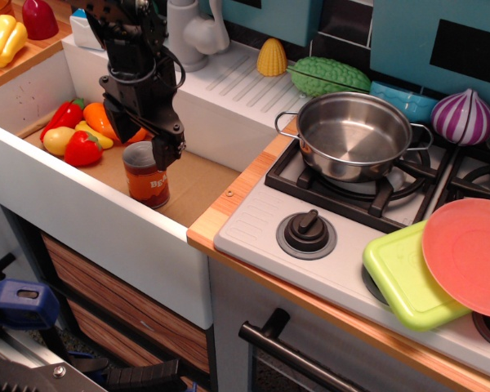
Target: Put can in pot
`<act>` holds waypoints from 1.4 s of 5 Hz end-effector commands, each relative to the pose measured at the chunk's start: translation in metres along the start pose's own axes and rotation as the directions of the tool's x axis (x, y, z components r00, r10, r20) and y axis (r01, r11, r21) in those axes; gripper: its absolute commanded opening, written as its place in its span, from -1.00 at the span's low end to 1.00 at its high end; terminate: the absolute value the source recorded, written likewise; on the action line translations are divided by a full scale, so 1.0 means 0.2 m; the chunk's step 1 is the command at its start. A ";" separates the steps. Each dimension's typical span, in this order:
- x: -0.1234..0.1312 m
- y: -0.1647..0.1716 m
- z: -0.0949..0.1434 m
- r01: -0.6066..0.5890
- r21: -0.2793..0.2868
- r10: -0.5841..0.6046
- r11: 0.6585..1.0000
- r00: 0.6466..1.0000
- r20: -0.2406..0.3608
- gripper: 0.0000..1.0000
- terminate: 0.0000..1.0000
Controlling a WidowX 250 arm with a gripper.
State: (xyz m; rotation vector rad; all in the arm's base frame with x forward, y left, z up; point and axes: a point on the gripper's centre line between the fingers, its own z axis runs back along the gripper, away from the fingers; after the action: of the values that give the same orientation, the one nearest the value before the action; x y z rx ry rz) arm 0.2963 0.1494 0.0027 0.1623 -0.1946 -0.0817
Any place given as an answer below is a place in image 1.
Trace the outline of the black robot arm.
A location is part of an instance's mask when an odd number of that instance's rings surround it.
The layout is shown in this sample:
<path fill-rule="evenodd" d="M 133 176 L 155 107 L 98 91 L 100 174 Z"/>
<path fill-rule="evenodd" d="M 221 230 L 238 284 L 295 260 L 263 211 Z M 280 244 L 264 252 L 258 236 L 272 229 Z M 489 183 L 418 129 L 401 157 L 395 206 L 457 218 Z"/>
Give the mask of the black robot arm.
<path fill-rule="evenodd" d="M 160 171 L 185 149 L 184 126 L 173 99 L 185 80 L 183 66 L 164 45 L 167 27 L 151 1 L 81 1 L 91 30 L 108 56 L 100 78 L 104 108 L 121 142 L 137 131 L 152 135 L 152 153 Z"/>

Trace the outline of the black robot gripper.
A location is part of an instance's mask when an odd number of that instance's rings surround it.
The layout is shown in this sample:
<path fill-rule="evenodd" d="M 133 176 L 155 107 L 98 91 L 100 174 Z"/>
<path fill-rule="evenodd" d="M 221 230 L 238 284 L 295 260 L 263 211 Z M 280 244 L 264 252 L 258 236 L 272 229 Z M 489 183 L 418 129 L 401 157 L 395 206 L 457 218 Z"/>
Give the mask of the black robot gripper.
<path fill-rule="evenodd" d="M 100 78 L 104 108 L 116 137 L 122 144 L 144 128 L 151 140 L 156 167 L 166 171 L 185 149 L 184 126 L 172 101 L 185 81 L 185 71 L 176 76 L 173 60 L 159 60 L 144 70 L 140 66 L 122 71 L 108 63 Z"/>

